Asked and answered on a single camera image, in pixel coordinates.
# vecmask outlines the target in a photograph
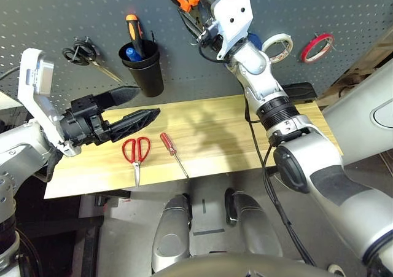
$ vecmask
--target red scissors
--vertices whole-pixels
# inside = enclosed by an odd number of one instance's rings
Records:
[[[145,140],[147,142],[147,151],[144,156],[142,156],[142,143],[141,143],[142,140]],[[128,143],[131,143],[131,159],[129,158],[129,156],[127,156],[126,153],[126,147]],[[138,159],[136,159],[135,157],[136,151],[138,152]],[[122,152],[124,158],[134,166],[136,187],[139,186],[139,180],[141,178],[141,170],[139,166],[146,159],[147,154],[149,154],[149,151],[150,151],[150,140],[147,137],[139,137],[137,140],[128,139],[123,143]]]

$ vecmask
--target screwdriver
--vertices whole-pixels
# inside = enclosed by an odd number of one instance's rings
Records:
[[[169,136],[166,133],[161,133],[160,134],[160,138],[163,141],[166,149],[169,151],[169,153],[171,154],[171,156],[174,156],[174,158],[176,159],[177,163],[179,164],[179,166],[181,167],[183,173],[185,174],[187,179],[190,179],[190,177],[188,176],[187,172],[185,171],[184,167],[182,166],[182,163],[179,160],[179,157],[177,157],[176,152],[177,150],[175,149],[175,147],[173,146],[172,141],[170,140]]]
[[[143,60],[143,58],[145,58],[145,53],[143,49],[142,30],[139,20],[134,14],[129,14],[125,17],[125,21],[127,22],[128,33],[130,34],[134,49]]]

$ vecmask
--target tape roll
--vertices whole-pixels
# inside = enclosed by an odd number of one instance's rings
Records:
[[[292,41],[292,38],[290,37],[290,35],[286,33],[280,33],[269,37],[262,45],[262,51],[266,53],[266,50],[271,45],[280,44],[280,43],[284,44],[283,46],[284,50],[280,54],[270,57],[270,61],[272,63],[280,62],[281,60],[285,59],[289,55],[289,53],[292,51],[294,47],[294,42]]]
[[[310,57],[308,55],[310,51],[322,41],[326,41],[326,45],[323,48],[321,48],[321,50],[317,52],[317,54]],[[311,42],[308,43],[308,45],[302,51],[300,58],[304,63],[313,63],[319,60],[320,58],[322,58],[332,48],[333,42],[334,42],[334,36],[332,34],[330,33],[321,34],[320,36],[317,36],[315,39],[313,39]]]

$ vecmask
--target floor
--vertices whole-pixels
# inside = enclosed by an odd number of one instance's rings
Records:
[[[379,155],[346,167],[355,181],[383,190],[393,196],[393,178]],[[274,180],[274,186],[295,231],[314,257],[318,267],[340,265],[347,276],[365,276],[359,260],[338,239],[312,198],[292,192]],[[132,190],[130,200],[112,201],[101,229],[98,276],[150,276],[151,247],[160,214],[175,194],[187,192],[192,198],[193,221],[190,232],[192,255],[209,251],[243,251],[237,227],[225,222],[224,192],[228,187],[252,195],[267,212],[281,242],[284,256],[300,259],[295,247],[269,201],[260,170],[218,174],[189,181],[142,186]],[[203,213],[205,202],[206,213]],[[221,233],[193,233],[224,229]]]

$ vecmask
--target red tape roll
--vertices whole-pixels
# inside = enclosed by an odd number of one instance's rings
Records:
[[[317,54],[309,57],[308,54],[310,53],[310,51],[322,41],[326,41],[326,45],[323,48],[321,48],[321,50],[317,52]],[[330,33],[321,34],[320,36],[317,36],[315,39],[313,39],[311,42],[308,43],[308,45],[302,51],[300,58],[304,63],[313,63],[319,60],[320,58],[322,58],[332,48],[333,42],[334,42],[334,36],[332,34]]]

